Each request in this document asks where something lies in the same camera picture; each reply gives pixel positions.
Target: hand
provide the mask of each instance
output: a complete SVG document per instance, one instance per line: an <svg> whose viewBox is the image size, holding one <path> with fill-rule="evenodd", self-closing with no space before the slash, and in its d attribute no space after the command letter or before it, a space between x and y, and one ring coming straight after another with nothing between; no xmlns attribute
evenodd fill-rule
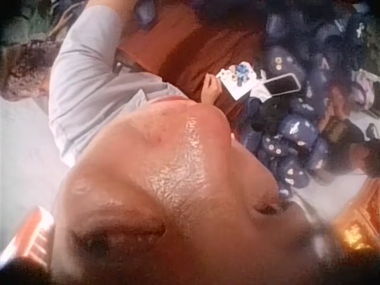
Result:
<svg viewBox="0 0 380 285"><path fill-rule="evenodd" d="M213 105L222 91L220 80L215 75L206 74L203 82L201 102Z"/></svg>

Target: white floor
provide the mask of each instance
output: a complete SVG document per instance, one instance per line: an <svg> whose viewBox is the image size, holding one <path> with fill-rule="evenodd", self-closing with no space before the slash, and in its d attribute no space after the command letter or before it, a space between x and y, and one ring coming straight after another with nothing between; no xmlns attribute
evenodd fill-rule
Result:
<svg viewBox="0 0 380 285"><path fill-rule="evenodd" d="M50 210L67 167L59 161L48 120L32 99L0 98L0 250L40 205Z"/></svg>
<svg viewBox="0 0 380 285"><path fill-rule="evenodd" d="M0 99L0 250L10 241L30 210L40 205L50 210L66 172L48 127L47 115L32 100L10 103ZM370 122L363 114L352 120L362 129ZM348 175L329 187L316 183L299 193L327 220L333 219L357 194L366 177Z"/></svg>

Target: sleeve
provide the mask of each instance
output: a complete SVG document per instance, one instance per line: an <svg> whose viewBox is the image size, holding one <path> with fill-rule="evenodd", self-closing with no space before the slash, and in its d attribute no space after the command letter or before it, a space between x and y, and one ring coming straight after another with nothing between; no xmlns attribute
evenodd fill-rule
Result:
<svg viewBox="0 0 380 285"><path fill-rule="evenodd" d="M122 23L106 6L87 8L68 32L52 67L49 126L69 167L118 113L181 93L156 75L112 72Z"/></svg>

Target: white phone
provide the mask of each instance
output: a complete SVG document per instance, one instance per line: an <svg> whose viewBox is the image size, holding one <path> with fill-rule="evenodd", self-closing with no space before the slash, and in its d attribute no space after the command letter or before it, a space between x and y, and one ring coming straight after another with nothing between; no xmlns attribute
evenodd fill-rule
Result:
<svg viewBox="0 0 380 285"><path fill-rule="evenodd" d="M301 84L294 73L280 75L263 82L264 87L272 96L298 92Z"/></svg>

